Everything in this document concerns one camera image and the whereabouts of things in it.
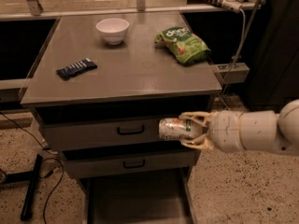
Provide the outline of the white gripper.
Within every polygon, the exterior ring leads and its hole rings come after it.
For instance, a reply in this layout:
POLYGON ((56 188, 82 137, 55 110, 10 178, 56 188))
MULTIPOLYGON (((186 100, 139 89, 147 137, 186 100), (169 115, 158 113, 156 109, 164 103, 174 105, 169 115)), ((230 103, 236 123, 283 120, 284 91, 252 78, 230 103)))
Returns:
POLYGON ((213 149, 214 146, 225 153, 242 151, 243 146, 239 134, 239 118, 241 112, 220 111, 220 112, 183 112, 178 118, 191 120, 202 127, 208 127, 208 137, 202 134, 192 140, 180 139, 179 142, 193 149, 213 149))

